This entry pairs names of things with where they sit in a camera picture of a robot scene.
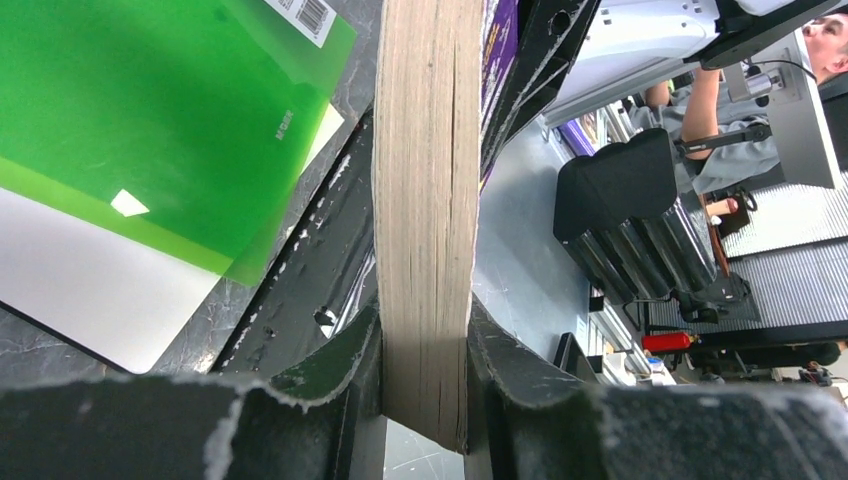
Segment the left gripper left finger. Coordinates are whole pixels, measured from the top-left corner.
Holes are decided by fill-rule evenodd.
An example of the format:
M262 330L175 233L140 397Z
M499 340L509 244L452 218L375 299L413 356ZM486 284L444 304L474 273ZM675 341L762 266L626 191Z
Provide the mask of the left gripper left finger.
M248 374L115 376L1 390L5 479L374 479L379 317L300 363Z

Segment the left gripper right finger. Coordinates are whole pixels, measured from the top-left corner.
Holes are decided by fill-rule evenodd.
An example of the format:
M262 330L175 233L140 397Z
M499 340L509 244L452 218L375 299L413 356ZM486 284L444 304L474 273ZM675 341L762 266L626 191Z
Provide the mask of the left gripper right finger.
M480 304L469 479L843 479L847 413L813 387L608 386L521 344Z

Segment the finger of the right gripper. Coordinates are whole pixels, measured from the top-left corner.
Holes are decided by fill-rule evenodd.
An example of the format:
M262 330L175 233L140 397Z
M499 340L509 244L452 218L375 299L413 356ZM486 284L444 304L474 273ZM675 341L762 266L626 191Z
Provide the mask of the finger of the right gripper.
M489 1L484 14L481 177L557 97L598 1Z

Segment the purple cover book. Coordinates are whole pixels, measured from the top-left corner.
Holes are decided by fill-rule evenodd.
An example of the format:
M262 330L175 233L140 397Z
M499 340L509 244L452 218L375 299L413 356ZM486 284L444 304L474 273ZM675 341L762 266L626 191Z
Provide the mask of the purple cover book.
M383 412L467 449L467 336L479 218L487 1L387 1L372 198Z

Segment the green plastic folder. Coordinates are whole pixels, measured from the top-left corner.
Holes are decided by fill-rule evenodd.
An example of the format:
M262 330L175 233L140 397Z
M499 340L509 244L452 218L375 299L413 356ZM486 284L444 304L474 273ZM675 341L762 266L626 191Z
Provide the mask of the green plastic folder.
M254 285L356 38L326 1L5 1L1 185Z

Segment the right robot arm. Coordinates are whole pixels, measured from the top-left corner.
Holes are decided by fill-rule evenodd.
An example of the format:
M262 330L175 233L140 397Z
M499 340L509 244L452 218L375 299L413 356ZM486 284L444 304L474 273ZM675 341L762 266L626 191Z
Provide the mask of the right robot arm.
M832 1L488 1L483 26L483 162L537 116L551 125L691 67L760 64L785 178L836 188L824 95L807 77L802 26Z

